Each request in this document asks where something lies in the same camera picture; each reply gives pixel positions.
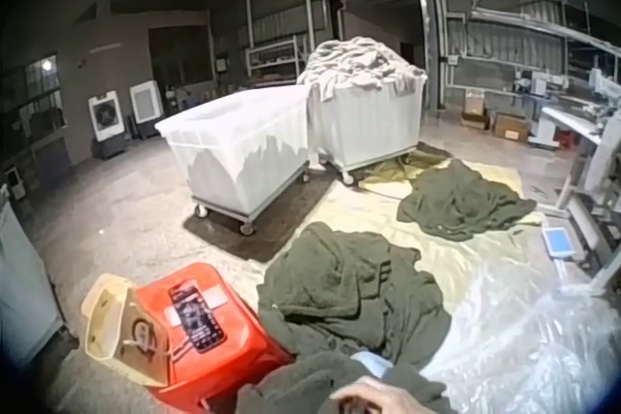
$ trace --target white laundry cart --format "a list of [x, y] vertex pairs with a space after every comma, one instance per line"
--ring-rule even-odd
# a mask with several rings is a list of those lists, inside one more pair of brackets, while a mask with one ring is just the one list
[[252, 222], [296, 179], [308, 180], [308, 88], [251, 89], [155, 125], [175, 154], [204, 218], [215, 210]]
[[339, 85], [334, 96], [321, 100], [318, 87], [310, 93], [310, 132], [319, 162], [330, 162], [354, 182], [349, 171], [404, 154], [418, 144], [422, 92], [427, 76], [412, 78], [410, 92]]

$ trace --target portable air cooler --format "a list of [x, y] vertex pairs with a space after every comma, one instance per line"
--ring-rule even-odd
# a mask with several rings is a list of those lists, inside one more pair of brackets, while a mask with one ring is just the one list
[[132, 86], [129, 88], [129, 95], [140, 137], [145, 139], [157, 135], [155, 123], [160, 121], [164, 114], [157, 82], [150, 80]]
[[94, 157], [108, 159], [127, 149], [125, 125], [115, 91], [88, 99], [90, 119], [95, 130], [91, 142]]

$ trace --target concrete floor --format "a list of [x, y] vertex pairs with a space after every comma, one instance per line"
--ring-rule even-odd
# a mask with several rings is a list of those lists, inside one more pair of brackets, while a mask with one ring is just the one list
[[[456, 157], [518, 169], [525, 195], [553, 202], [571, 155], [552, 153], [483, 135], [450, 120], [429, 119], [421, 141]], [[334, 175], [314, 174], [293, 185], [257, 220], [251, 238], [235, 221], [193, 217], [190, 193], [172, 152], [162, 140], [80, 167], [76, 176], [41, 206], [26, 228], [44, 259], [73, 329], [83, 335], [80, 305], [103, 272], [146, 284], [197, 261], [218, 267], [250, 303], [265, 263], [275, 257], [313, 207], [334, 189]], [[67, 412], [162, 412], [147, 392], [76, 351], [49, 387], [52, 406]]]

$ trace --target phone screen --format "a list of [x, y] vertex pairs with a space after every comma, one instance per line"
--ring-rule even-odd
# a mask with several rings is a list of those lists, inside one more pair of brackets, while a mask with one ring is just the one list
[[171, 301], [192, 345], [205, 353], [226, 339], [196, 283], [186, 281], [170, 290]]

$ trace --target cardboard box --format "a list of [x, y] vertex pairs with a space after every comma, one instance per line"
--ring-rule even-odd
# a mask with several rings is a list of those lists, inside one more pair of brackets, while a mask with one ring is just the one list
[[506, 140], [526, 142], [528, 134], [529, 124], [523, 116], [496, 113], [494, 136]]
[[464, 102], [464, 113], [470, 115], [485, 114], [485, 92], [480, 89], [468, 89]]
[[483, 115], [473, 115], [462, 111], [462, 125], [475, 128], [475, 130], [487, 130], [489, 128], [487, 112]]

